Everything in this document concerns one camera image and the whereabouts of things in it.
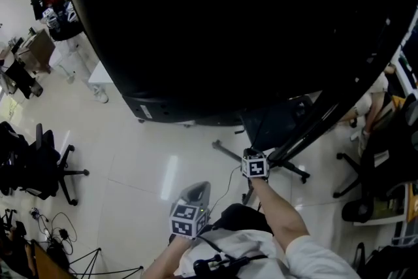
white pants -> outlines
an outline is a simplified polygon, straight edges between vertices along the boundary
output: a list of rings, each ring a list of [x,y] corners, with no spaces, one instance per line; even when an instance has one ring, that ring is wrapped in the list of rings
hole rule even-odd
[[[94,95],[104,92],[102,86],[89,83],[91,72],[99,62],[99,58],[84,33],[65,41],[56,41],[55,46],[61,55],[54,57],[53,63],[50,63],[51,67],[67,78],[72,76],[79,78]]]
[[[366,92],[354,105],[357,116],[363,116],[368,113],[372,107],[372,94]]]

tripod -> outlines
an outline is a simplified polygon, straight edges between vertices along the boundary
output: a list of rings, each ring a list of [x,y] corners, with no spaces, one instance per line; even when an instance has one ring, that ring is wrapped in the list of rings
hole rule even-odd
[[[232,151],[226,149],[224,146],[222,146],[222,142],[220,140],[216,140],[215,142],[212,143],[212,148],[219,150],[220,152],[222,152],[223,154],[225,154],[226,156],[231,157],[232,159],[235,159],[237,162],[241,163],[242,158],[240,156],[238,156],[237,154],[233,153]],[[300,175],[300,179],[302,180],[302,183],[305,184],[306,183],[306,179],[308,179],[310,177],[309,173],[306,173],[300,169],[298,169],[297,167],[295,167],[292,163],[288,162],[288,161],[268,161],[268,168],[269,169],[273,169],[274,167],[284,167],[287,170],[290,170],[294,173],[297,173]],[[248,192],[245,194],[242,194],[242,204],[246,205],[248,204],[248,201],[250,200],[251,196],[253,195],[253,191],[254,191],[254,187],[252,186],[251,183],[249,183],[248,185]]]

black office chair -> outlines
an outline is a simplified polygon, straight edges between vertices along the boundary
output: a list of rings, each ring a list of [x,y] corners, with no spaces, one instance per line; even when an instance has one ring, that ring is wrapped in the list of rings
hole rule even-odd
[[[408,125],[408,108],[415,101],[410,95],[402,107],[390,120],[387,127],[378,129],[370,135],[368,146],[360,164],[347,154],[338,153],[337,159],[345,159],[357,172],[358,178],[341,192],[335,192],[339,198],[361,184],[361,199],[351,201],[343,208],[342,216],[346,221],[367,222],[373,213],[373,198],[388,199],[402,184],[418,180],[418,169],[414,162],[418,160],[417,144],[414,134],[418,134],[418,122]],[[375,154],[388,151],[389,158],[375,167]]]
[[[65,185],[64,177],[74,174],[89,175],[88,170],[66,171],[67,159],[70,152],[74,151],[73,145],[68,145],[63,157],[55,150],[54,135],[51,130],[42,132],[39,123],[36,130],[36,141],[30,146],[21,135],[17,135],[7,122],[0,123],[3,136],[8,134],[8,139],[13,140],[14,146],[9,146],[8,160],[3,161],[0,168],[0,189],[10,187],[45,200],[49,196],[55,197],[61,184],[65,198],[70,205],[76,206],[78,201],[71,199]]]
[[[4,230],[10,231],[10,229],[12,228],[13,213],[17,212],[18,211],[16,209],[6,208],[5,215],[0,217],[0,220],[3,222]]]

black monitor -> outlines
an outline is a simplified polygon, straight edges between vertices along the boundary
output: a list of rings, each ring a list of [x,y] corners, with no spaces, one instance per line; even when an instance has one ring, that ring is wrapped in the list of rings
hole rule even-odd
[[[157,122],[199,120],[319,90],[343,92],[353,74],[369,71],[367,60],[393,5],[391,0],[72,1],[135,116]]]

floor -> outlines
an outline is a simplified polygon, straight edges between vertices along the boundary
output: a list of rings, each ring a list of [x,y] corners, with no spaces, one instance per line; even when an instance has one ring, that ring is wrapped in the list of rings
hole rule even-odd
[[[106,87],[110,101],[101,104],[81,82],[68,85],[55,72],[41,84],[44,93],[39,98],[25,100],[17,93],[13,99],[19,104],[15,105],[4,97],[0,114],[29,141],[37,123],[42,123],[44,130],[52,129],[57,150],[63,151],[67,144],[76,148],[69,159],[70,168],[88,169],[90,175],[75,176],[73,183],[67,177],[79,199],[76,207],[67,204],[61,190],[45,201],[17,191],[0,199],[0,211],[15,208],[28,237],[37,240],[45,240],[45,236],[28,215],[30,208],[37,207],[48,218],[66,213],[78,237],[70,259],[100,247],[98,272],[147,267],[167,245],[169,210],[181,189],[209,181],[211,206],[227,190],[237,163],[212,149],[211,143],[219,139],[237,154],[249,146],[246,134],[235,135],[232,127],[140,124],[113,85]],[[270,185],[300,212],[318,243],[350,262],[360,241],[371,252],[381,233],[379,227],[353,227],[342,221],[341,209],[356,197],[356,190],[341,199],[332,198],[336,188],[355,177],[346,162],[335,158],[340,151],[356,157],[356,147],[349,140],[352,132],[349,126],[339,125],[292,160],[312,174],[306,184],[286,170],[275,169],[270,175]],[[217,204],[212,219],[231,203],[240,202],[246,190],[246,180],[235,171],[231,188]],[[253,199],[250,205],[257,208],[258,201]],[[56,226],[66,228],[74,237],[65,218],[59,217]],[[389,233],[380,237],[379,243],[389,242],[391,227],[386,230]],[[83,271],[88,262],[85,258],[73,269]]]

